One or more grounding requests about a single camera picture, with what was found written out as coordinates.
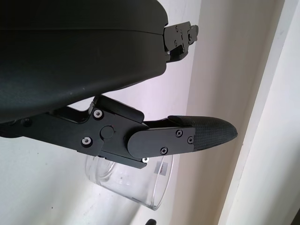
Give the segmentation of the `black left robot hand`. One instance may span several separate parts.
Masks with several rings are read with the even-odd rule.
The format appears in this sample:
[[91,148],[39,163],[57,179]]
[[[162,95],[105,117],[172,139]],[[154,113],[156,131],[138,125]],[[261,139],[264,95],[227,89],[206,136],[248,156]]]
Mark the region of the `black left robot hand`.
[[144,114],[105,96],[162,75],[197,41],[156,0],[3,0],[0,135],[27,137],[142,169],[146,159],[235,139],[212,117]]

